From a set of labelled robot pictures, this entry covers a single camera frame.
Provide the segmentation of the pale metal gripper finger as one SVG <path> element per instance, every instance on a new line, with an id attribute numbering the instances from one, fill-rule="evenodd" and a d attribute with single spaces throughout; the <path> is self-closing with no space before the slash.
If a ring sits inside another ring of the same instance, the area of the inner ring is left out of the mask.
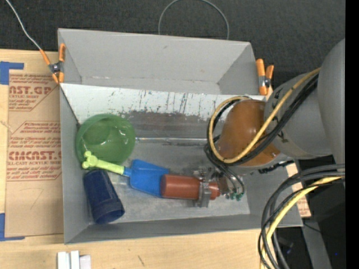
<path id="1" fill-rule="evenodd" d="M 208 207 L 211 198 L 211 190 L 208 182 L 200 182 L 198 199 L 193 201 L 194 207 Z"/>
<path id="2" fill-rule="evenodd" d="M 210 182 L 213 179 L 215 169 L 212 166 L 200 166 L 193 172 L 193 176 L 202 182 Z"/>

